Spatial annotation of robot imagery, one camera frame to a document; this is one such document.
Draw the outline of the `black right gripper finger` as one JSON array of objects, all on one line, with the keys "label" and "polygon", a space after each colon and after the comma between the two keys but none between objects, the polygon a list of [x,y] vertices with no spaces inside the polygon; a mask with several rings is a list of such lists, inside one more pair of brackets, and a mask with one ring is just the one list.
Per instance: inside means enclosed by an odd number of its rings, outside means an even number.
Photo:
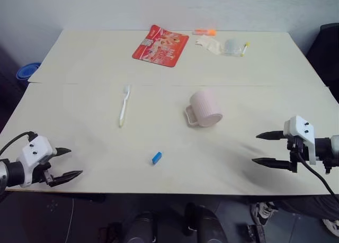
[{"label": "black right gripper finger", "polygon": [[285,136],[283,134],[283,131],[269,131],[258,134],[256,138],[264,140],[280,140],[284,139]]},{"label": "black right gripper finger", "polygon": [[276,160],[275,158],[254,158],[252,161],[269,168],[285,169],[291,172],[293,171],[292,163],[289,161]]}]

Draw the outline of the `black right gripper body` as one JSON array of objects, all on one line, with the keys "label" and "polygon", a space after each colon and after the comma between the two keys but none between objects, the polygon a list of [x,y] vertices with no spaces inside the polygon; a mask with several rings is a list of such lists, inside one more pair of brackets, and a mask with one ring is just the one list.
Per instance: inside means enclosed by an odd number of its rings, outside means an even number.
[{"label": "black right gripper body", "polygon": [[290,151],[289,171],[296,173],[298,163],[307,166],[306,161],[309,160],[308,148],[301,137],[288,137],[287,149]]}]

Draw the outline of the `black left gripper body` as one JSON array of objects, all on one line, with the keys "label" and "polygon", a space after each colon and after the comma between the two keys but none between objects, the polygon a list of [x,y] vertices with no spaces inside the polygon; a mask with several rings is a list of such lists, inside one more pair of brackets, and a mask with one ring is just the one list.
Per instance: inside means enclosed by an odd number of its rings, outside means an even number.
[{"label": "black left gripper body", "polygon": [[56,156],[56,154],[57,148],[53,148],[51,153],[43,155],[42,158],[38,160],[38,164],[33,169],[31,184],[45,182],[48,186],[57,185],[54,176],[48,171],[48,169],[51,168],[49,160]]}]

